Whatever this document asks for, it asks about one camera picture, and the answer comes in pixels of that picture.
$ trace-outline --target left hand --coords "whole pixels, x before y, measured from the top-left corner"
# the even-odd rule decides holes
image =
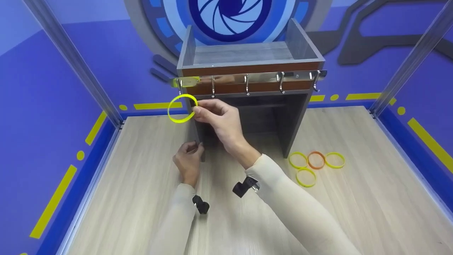
[[[181,173],[183,183],[195,188],[200,176],[200,158],[204,152],[203,143],[186,142],[173,156],[173,162]]]

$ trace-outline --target wristband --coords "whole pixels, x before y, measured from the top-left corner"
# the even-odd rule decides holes
[[[310,163],[310,155],[313,155],[313,154],[318,154],[318,155],[320,155],[320,156],[323,158],[323,164],[322,164],[322,166],[320,166],[320,167],[315,167],[315,166],[313,166],[313,165]],[[323,155],[322,153],[314,151],[314,152],[311,152],[311,153],[307,156],[307,163],[308,163],[308,165],[309,165],[311,168],[318,170],[318,169],[323,168],[324,165],[326,164],[326,157],[324,157],[324,155]]]
[[[313,182],[313,184],[305,184],[305,183],[301,182],[301,181],[299,180],[299,178],[297,177],[297,174],[298,174],[300,171],[307,171],[307,172],[311,173],[311,174],[313,175],[313,177],[314,177],[314,182]],[[306,168],[306,167],[302,167],[302,168],[300,168],[300,169],[297,171],[297,173],[296,173],[296,180],[297,180],[297,182],[299,183],[300,186],[306,187],[306,188],[310,188],[310,187],[313,187],[313,186],[316,184],[316,174],[315,174],[312,170],[310,170],[310,169],[308,169],[308,168]]]
[[[300,156],[302,156],[302,157],[305,159],[305,161],[307,162],[307,163],[305,163],[305,166],[297,166],[297,165],[294,165],[293,162],[291,161],[291,157],[292,157],[293,155],[300,155]],[[288,157],[288,161],[289,161],[289,164],[290,164],[292,167],[296,168],[296,169],[300,169],[300,168],[307,167],[307,164],[308,164],[308,158],[307,158],[307,156],[305,156],[302,152],[293,152],[293,153],[291,153],[291,155]]]
[[[340,165],[340,166],[335,166],[335,165],[329,164],[329,162],[327,162],[327,156],[329,156],[329,155],[337,155],[337,156],[339,156],[343,160],[343,164]],[[326,162],[326,165],[328,167],[333,168],[333,169],[339,169],[339,168],[342,168],[344,166],[344,164],[346,163],[346,160],[344,159],[344,156],[342,154],[338,153],[338,152],[329,152],[326,155],[325,162]]]
[[[192,117],[195,115],[195,112],[191,112],[191,113],[189,114],[189,116],[187,116],[187,117],[185,117],[185,118],[183,118],[183,119],[175,119],[175,118],[172,118],[172,117],[170,116],[170,106],[171,106],[176,100],[178,100],[178,99],[180,99],[180,98],[190,98],[190,99],[192,99],[192,100],[195,102],[195,106],[198,106],[198,101],[197,101],[197,99],[196,99],[194,96],[190,95],[190,94],[181,94],[181,95],[179,95],[179,96],[173,98],[173,100],[171,100],[171,102],[169,103],[169,107],[167,108],[167,114],[168,114],[170,120],[173,121],[174,123],[184,123],[184,122],[188,121],[190,118],[192,118]]]

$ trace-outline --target beige sleeve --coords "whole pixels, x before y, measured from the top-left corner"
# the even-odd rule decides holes
[[[329,212],[270,157],[261,155],[246,174],[258,181],[258,196],[311,255],[360,254]]]
[[[192,202],[194,195],[192,186],[183,183],[178,185],[170,209],[151,243],[151,255],[184,254],[196,211]]]

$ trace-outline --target wooden floor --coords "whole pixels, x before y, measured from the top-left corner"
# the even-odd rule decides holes
[[[171,158],[186,133],[186,124],[167,116],[127,118],[69,254],[149,255],[179,183]],[[295,179],[276,137],[248,140]],[[453,254],[452,225],[363,107],[308,109],[292,151],[313,150],[346,158],[342,169],[316,171],[316,185],[306,190],[362,254]],[[186,254],[308,254],[253,191],[242,199],[231,192],[244,177],[222,147],[207,148],[197,193],[211,208],[197,214]]]

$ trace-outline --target black clip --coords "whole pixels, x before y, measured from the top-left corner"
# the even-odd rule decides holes
[[[236,183],[233,188],[234,194],[238,197],[243,197],[244,194],[249,190],[252,186],[254,186],[258,181],[253,179],[252,177],[247,176],[243,183]]]
[[[207,202],[203,202],[200,196],[195,195],[192,198],[192,202],[197,207],[200,214],[206,214],[209,210],[209,204]]]

